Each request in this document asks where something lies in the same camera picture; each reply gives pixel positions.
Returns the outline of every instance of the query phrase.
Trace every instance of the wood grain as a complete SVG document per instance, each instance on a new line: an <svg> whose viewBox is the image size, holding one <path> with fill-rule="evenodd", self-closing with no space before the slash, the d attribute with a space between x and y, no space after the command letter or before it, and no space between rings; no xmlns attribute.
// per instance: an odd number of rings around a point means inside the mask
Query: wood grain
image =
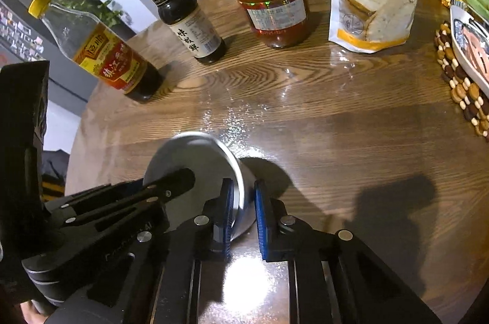
<svg viewBox="0 0 489 324"><path fill-rule="evenodd" d="M309 2L315 31L274 50L236 0L201 0L228 45L209 67L161 22L133 38L165 84L146 105L96 87L67 191L141 177L167 138L209 132L289 213L356 232L444 323L458 322L489 274L489 156L440 78L432 37L448 12L419 0L408 42L366 55L328 42L331 0ZM286 306L265 308L247 322L286 319Z"/></svg>

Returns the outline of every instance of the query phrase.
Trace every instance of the beaded trivet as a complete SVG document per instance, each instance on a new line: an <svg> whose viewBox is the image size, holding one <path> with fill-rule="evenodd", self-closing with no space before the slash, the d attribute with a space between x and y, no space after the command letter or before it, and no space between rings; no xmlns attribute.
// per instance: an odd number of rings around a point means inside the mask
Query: beaded trivet
<svg viewBox="0 0 489 324"><path fill-rule="evenodd" d="M475 133L489 142L489 101L459 65L452 50L450 24L445 21L435 35L437 61L443 69L443 79L450 84L450 96L460 105L464 117L471 122Z"/></svg>

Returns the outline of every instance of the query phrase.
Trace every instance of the soy sauce bottle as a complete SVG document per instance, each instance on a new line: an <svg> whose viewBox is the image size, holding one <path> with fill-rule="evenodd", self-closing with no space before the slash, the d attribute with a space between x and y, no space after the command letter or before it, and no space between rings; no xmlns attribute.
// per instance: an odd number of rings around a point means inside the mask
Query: soy sauce bottle
<svg viewBox="0 0 489 324"><path fill-rule="evenodd" d="M161 20L177 35L196 60L213 64L226 53L226 43L199 7L197 0L152 0Z"/></svg>

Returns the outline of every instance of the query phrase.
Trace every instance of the orange stripe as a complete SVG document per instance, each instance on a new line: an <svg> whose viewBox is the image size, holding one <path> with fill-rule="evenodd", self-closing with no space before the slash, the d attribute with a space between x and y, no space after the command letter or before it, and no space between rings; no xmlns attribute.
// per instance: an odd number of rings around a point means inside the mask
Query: orange stripe
<svg viewBox="0 0 489 324"><path fill-rule="evenodd" d="M54 183L42 181L42 187L45 187L47 189L51 189L54 191L58 191L58 192L64 194L64 186L59 186L59 185L56 185Z"/></svg>
<svg viewBox="0 0 489 324"><path fill-rule="evenodd" d="M409 35L406 38L400 38L398 40L393 40L392 42L366 42L365 40L359 40L354 38L351 34L346 33L344 30L338 30L338 38L343 40L344 42L350 43L351 45L361 48L363 50L373 50L378 51L387 47L394 47L395 45L403 44L409 38Z"/></svg>

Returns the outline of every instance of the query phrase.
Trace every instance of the metal screw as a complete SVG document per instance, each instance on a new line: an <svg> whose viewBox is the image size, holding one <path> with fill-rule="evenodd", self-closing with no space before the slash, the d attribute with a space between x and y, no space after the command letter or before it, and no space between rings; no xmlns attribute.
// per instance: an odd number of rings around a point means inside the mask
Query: metal screw
<svg viewBox="0 0 489 324"><path fill-rule="evenodd" d="M285 215L280 218L280 222L282 222L283 225L290 226L295 223L295 217L292 215Z"/></svg>
<svg viewBox="0 0 489 324"><path fill-rule="evenodd" d="M145 243L146 241L151 240L151 233L149 231L142 231L141 233L138 233L138 241L140 243Z"/></svg>
<svg viewBox="0 0 489 324"><path fill-rule="evenodd" d="M349 230L340 230L338 232L338 237L344 241L350 241L353 239L353 234Z"/></svg>
<svg viewBox="0 0 489 324"><path fill-rule="evenodd" d="M209 218L205 215L199 215L198 217L195 217L194 223L199 226L207 225L209 223Z"/></svg>

